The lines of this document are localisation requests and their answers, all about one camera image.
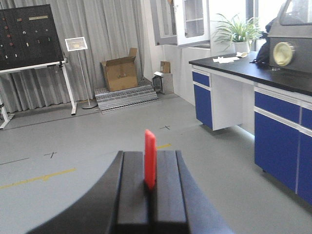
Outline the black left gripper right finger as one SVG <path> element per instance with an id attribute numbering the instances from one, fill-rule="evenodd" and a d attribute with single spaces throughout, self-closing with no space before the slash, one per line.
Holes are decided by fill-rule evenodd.
<path id="1" fill-rule="evenodd" d="M 186 234 L 187 217 L 175 151 L 158 151 L 156 185 L 150 198 L 152 234 Z"/>

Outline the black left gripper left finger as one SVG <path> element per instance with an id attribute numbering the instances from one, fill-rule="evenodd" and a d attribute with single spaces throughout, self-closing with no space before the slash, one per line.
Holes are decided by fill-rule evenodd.
<path id="1" fill-rule="evenodd" d="M 115 234 L 146 234 L 149 229 L 148 195 L 144 183 L 144 156 L 121 151 Z"/>

